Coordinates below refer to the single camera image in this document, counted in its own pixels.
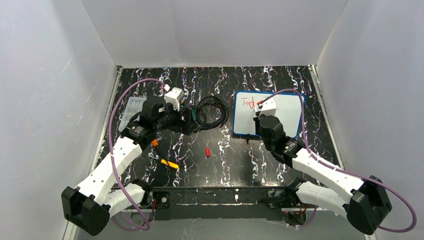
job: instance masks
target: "coiled black cable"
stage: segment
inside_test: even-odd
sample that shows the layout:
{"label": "coiled black cable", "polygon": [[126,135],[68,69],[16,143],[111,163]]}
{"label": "coiled black cable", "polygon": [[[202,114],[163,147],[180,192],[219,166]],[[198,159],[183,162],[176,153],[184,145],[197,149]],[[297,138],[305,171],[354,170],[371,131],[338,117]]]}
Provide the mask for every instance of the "coiled black cable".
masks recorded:
{"label": "coiled black cable", "polygon": [[[204,111],[206,106],[214,106],[219,110],[221,114],[216,121],[208,122],[208,116]],[[194,132],[222,127],[230,116],[228,107],[219,98],[212,95],[203,98],[197,106],[191,106],[191,109],[195,112],[194,121],[199,125]]]}

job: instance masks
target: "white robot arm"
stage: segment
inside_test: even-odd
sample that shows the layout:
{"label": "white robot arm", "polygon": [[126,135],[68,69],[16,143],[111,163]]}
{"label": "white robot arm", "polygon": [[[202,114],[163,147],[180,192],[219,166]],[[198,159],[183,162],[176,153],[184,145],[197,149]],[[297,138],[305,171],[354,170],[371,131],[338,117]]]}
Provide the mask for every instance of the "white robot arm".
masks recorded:
{"label": "white robot arm", "polygon": [[268,193],[264,203],[287,201],[297,204],[319,206],[346,218],[357,230],[372,235],[392,210],[386,190],[369,181],[364,181],[343,172],[338,166],[315,155],[319,163],[305,149],[303,142],[286,136],[280,120],[274,116],[277,106],[274,98],[266,100],[255,109],[256,134],[265,148],[280,163],[306,173],[327,187],[296,179],[285,191]]}
{"label": "white robot arm", "polygon": [[[183,95],[183,90],[175,87],[164,97],[149,97],[142,111],[130,119],[113,146],[118,176],[151,144],[158,131],[169,129],[189,135],[198,127],[191,109],[180,105]],[[109,153],[86,179],[62,192],[65,219],[92,236],[100,233],[109,218],[132,205],[121,189],[111,192],[115,183]],[[146,182],[136,179],[125,190],[136,203],[149,205],[152,201],[152,188]]]}

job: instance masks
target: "yellow screwdriver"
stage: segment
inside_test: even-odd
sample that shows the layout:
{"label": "yellow screwdriver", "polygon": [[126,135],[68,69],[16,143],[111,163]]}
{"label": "yellow screwdriver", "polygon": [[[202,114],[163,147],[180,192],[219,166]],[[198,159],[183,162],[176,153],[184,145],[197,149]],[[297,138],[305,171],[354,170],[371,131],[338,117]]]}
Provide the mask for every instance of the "yellow screwdriver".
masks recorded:
{"label": "yellow screwdriver", "polygon": [[159,159],[161,159],[160,160],[161,164],[165,164],[166,166],[173,168],[173,169],[180,168],[177,164],[175,164],[171,161],[165,160],[165,158],[162,155],[161,148],[159,147],[159,142],[156,139],[151,141],[151,145],[153,146],[154,152],[159,156]]}

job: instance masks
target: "red marker cap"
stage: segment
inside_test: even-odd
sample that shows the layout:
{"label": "red marker cap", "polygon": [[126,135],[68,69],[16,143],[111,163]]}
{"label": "red marker cap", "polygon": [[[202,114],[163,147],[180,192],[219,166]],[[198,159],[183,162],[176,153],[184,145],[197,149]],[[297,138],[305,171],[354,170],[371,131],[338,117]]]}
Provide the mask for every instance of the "red marker cap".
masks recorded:
{"label": "red marker cap", "polygon": [[211,156],[211,152],[209,151],[209,148],[206,147],[206,157],[209,158]]}

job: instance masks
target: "black patterned table surface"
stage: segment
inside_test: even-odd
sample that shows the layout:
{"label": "black patterned table surface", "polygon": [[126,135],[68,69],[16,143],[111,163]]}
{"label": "black patterned table surface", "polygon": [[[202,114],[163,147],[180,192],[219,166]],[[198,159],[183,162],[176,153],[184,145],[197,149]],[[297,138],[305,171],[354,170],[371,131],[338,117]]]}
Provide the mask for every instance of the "black patterned table surface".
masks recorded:
{"label": "black patterned table surface", "polygon": [[[123,69],[116,91],[115,102],[137,80],[157,78],[172,87],[184,90],[186,101],[197,104],[209,94],[224,101],[230,117],[221,128],[182,135],[169,130],[158,133],[157,139],[170,161],[179,169],[168,169],[157,163],[157,155],[150,147],[134,160],[122,174],[126,185],[142,179],[154,187],[260,187],[286,186],[296,177],[305,177],[288,166],[277,162],[262,141],[232,137],[234,97],[237,91],[275,92],[294,88],[306,96],[305,125],[308,142],[316,153],[338,165],[336,152],[326,125],[317,92],[307,66],[255,67],[166,67]],[[119,120],[127,100],[134,96],[163,96],[157,83],[146,83],[134,88],[119,102],[114,116],[113,139],[116,141]],[[99,154],[99,161],[109,152],[107,133]],[[206,158],[205,148],[210,149]]]}

